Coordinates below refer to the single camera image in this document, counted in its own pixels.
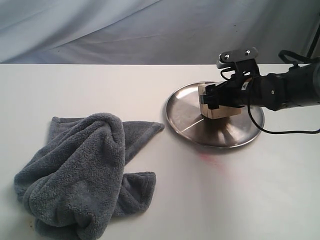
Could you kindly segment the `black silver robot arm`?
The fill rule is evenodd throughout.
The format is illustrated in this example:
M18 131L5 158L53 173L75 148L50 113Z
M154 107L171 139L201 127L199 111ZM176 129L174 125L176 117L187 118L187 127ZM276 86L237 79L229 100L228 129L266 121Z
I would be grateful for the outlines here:
M284 73L260 75L253 59L244 66L237 62L227 71L234 71L230 79L207 85L205 93L199 98L211 110L220 106L258 106L279 111L320 103L319 59L311 59L305 66L295 62Z

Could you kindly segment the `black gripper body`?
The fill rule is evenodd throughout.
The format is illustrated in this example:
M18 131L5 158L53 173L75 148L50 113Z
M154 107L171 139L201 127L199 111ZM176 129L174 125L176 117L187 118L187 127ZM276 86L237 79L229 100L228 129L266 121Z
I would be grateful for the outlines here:
M266 87L263 84L269 76L242 78L240 85L235 80L227 80L216 84L214 88L214 105L226 107L244 107L248 102L252 106L266 107L268 98L263 96Z

